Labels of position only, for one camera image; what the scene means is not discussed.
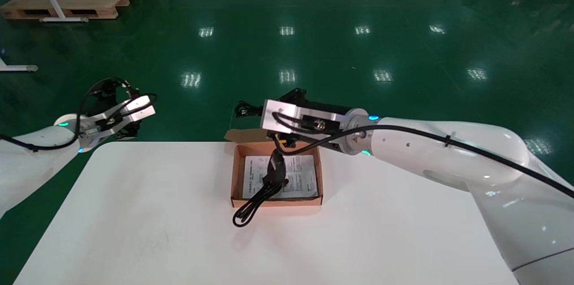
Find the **white robotic arm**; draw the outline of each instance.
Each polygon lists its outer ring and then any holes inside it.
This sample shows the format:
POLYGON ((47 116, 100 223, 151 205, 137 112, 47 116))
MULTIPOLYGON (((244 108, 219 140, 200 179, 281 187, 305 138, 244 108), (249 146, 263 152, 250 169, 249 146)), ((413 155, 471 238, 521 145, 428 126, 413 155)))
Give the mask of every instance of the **white robotic arm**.
POLYGON ((155 114, 149 97, 155 95, 141 95, 127 85, 130 98, 117 104, 115 89, 126 84, 116 78, 102 80, 88 92, 98 99, 92 111, 81 111, 80 116, 63 115, 53 126, 30 134, 15 138, 0 136, 0 218, 78 153, 92 150, 112 135, 116 139, 136 136, 139 121, 155 114), (78 119, 79 131, 76 132, 78 119))
POLYGON ((470 192, 521 285, 574 283, 573 188, 534 156, 517 134, 479 123, 380 118, 363 109, 312 103, 302 93, 303 99, 291 95, 266 100, 259 109, 243 103, 236 113, 261 115, 261 127, 270 131, 283 154, 290 152, 279 146, 279 140, 291 145, 304 140, 312 143, 308 147, 321 144, 350 155, 372 155, 470 192), (371 129, 361 130, 366 126, 371 129), (532 176, 537 174, 542 181, 532 176))

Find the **reflective floor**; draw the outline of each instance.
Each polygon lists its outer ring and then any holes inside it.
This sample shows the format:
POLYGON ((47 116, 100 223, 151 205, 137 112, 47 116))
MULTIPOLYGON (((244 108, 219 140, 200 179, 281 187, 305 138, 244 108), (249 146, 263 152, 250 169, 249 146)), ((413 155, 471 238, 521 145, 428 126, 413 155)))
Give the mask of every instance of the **reflective floor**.
MULTIPOLYGON (((0 33, 8 64, 39 67, 0 74, 0 133, 50 125, 96 80, 119 76, 159 95, 138 140, 223 140, 238 100, 302 87, 385 117, 508 127, 574 181, 574 0, 131 0, 117 20, 0 19, 0 33)), ((0 221, 0 283, 15 279, 89 156, 0 221)))

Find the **instruction manual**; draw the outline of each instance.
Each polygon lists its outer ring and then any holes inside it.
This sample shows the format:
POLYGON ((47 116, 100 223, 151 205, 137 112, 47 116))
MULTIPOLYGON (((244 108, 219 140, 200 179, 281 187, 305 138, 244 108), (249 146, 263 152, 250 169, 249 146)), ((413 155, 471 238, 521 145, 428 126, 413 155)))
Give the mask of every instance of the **instruction manual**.
MULTIPOLYGON (((246 156, 244 173, 244 199, 250 199, 263 186, 270 156, 246 156)), ((317 177, 313 155, 284 156, 289 183, 271 199, 317 197, 317 177)))

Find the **open cardboard box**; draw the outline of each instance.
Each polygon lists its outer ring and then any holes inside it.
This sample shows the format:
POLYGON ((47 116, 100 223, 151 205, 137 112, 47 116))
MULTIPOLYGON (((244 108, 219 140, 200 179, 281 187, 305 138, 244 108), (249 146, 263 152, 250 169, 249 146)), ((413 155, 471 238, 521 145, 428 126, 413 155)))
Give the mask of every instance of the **open cardboard box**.
MULTIPOLYGON (((267 131, 263 129, 230 129, 225 134, 225 139, 236 142, 233 156, 233 171, 231 173, 231 205, 241 207, 248 200, 243 199, 243 184, 245 171, 245 156, 271 156, 275 149, 275 143, 267 138, 267 131)), ((297 142, 297 150, 307 146, 305 142, 297 142)), ((322 171, 321 157, 318 148, 302 153, 313 155, 315 175, 317 177, 317 197, 298 197, 293 199, 269 199, 261 205, 270 206, 320 206, 322 205, 322 171)))

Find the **wooden pallet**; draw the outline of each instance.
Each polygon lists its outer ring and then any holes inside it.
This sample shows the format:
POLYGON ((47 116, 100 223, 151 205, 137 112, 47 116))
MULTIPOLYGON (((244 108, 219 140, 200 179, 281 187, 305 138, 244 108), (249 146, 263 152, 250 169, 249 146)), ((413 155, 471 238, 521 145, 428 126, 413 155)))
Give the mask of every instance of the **wooden pallet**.
MULTIPOLYGON (((66 17, 116 19, 115 7, 130 4, 130 0, 57 0, 66 17)), ((58 17, 49 0, 11 0, 0 7, 6 19, 41 19, 58 17)))

